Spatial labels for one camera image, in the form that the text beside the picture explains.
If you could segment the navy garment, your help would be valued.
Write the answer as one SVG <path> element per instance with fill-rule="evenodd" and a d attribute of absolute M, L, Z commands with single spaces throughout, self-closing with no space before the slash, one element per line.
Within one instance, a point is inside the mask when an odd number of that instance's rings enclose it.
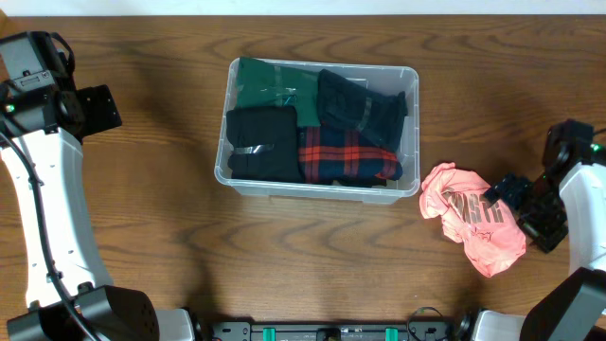
<path fill-rule="evenodd" d="M 383 95 L 327 69 L 318 76 L 316 111 L 322 123 L 358 132 L 392 153 L 400 146 L 408 115 L 405 92 Z"/>

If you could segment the black garment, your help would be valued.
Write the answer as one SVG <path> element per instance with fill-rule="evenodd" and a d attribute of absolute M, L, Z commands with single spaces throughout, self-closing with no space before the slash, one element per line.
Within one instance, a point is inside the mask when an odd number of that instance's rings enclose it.
<path fill-rule="evenodd" d="M 301 183 L 297 114 L 293 107 L 249 107 L 226 114 L 232 177 L 241 180 Z"/>
<path fill-rule="evenodd" d="M 338 177 L 330 180 L 330 183 L 336 183 L 344 187 L 355 187 L 355 188 L 373 188 L 373 187 L 385 187 L 387 181 L 377 177 L 367 178 L 355 178 L 355 177 Z"/>

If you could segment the green garment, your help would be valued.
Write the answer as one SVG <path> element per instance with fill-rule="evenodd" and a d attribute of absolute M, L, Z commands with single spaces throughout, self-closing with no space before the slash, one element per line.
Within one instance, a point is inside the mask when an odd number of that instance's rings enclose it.
<path fill-rule="evenodd" d="M 297 126 L 319 127 L 317 72 L 240 57 L 236 77 L 237 108 L 294 107 Z"/>

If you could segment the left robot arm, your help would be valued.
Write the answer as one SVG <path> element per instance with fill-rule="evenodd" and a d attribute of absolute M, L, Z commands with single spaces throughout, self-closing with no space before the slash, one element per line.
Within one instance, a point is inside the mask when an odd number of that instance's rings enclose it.
<path fill-rule="evenodd" d="M 115 286 L 86 205 L 82 142 L 121 125 L 109 88 L 78 88 L 75 56 L 56 33 L 1 41 L 1 158 L 16 190 L 27 248 L 25 314 L 12 340 L 193 340 L 185 309 L 157 310 Z"/>

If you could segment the red navy plaid shirt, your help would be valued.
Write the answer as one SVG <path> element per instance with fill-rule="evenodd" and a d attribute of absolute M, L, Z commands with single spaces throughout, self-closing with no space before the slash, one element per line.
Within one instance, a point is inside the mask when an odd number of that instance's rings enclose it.
<path fill-rule="evenodd" d="M 298 130 L 298 164 L 308 184 L 331 185 L 338 177 L 377 177 L 398 181 L 403 168 L 398 157 L 360 133 L 329 126 Z"/>

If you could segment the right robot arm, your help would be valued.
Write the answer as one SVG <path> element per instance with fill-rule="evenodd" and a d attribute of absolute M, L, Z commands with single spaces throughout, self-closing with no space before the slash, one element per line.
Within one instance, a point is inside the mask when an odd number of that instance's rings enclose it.
<path fill-rule="evenodd" d="M 525 316 L 479 311 L 469 339 L 604 341 L 597 321 L 605 315 L 605 148 L 597 134 L 573 119 L 551 126 L 535 181 L 509 174 L 484 192 L 545 253 L 568 241 L 569 275 Z"/>

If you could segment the pink printed t-shirt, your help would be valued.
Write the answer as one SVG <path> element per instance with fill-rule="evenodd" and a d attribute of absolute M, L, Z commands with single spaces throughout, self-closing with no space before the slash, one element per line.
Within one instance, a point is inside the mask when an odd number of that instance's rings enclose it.
<path fill-rule="evenodd" d="M 443 234 L 463 250 L 472 266 L 491 278 L 509 269 L 526 253 L 526 235 L 503 201 L 488 202 L 490 185 L 471 170 L 441 163 L 422 181 L 420 214 L 439 218 Z"/>

